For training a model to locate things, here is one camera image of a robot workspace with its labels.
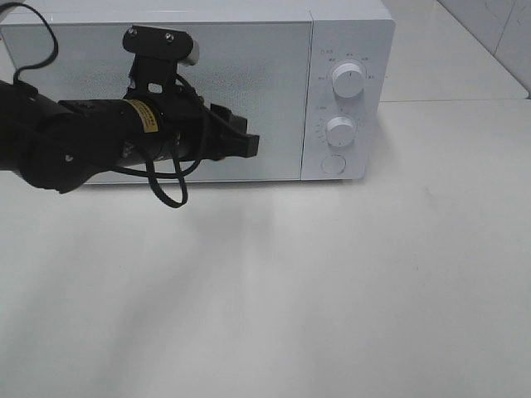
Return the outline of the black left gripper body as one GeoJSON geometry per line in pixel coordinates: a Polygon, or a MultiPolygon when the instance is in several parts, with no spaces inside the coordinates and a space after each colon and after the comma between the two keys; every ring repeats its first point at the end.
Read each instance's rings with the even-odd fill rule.
{"type": "Polygon", "coordinates": [[[163,94],[127,94],[124,101],[139,114],[143,132],[139,146],[155,162],[173,155],[193,166],[202,160],[227,156],[227,109],[206,105],[194,90],[175,89],[163,94]]]}

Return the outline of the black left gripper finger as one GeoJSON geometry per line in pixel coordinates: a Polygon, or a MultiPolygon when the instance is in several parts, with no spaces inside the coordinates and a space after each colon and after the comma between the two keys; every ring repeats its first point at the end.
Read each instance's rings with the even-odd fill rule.
{"type": "Polygon", "coordinates": [[[233,114],[227,107],[210,104],[211,116],[235,134],[246,135],[248,121],[246,118],[233,114]]]}
{"type": "Polygon", "coordinates": [[[219,137],[220,158],[253,158],[258,153],[260,136],[223,130],[219,137]]]}

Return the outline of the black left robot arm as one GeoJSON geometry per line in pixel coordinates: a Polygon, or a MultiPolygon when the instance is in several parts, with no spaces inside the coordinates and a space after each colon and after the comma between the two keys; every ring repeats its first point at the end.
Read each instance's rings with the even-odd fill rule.
{"type": "Polygon", "coordinates": [[[71,192],[104,172],[178,180],[203,160],[255,157],[259,142],[246,119],[181,85],[167,95],[55,102],[1,83],[1,169],[41,189],[71,192]]]}

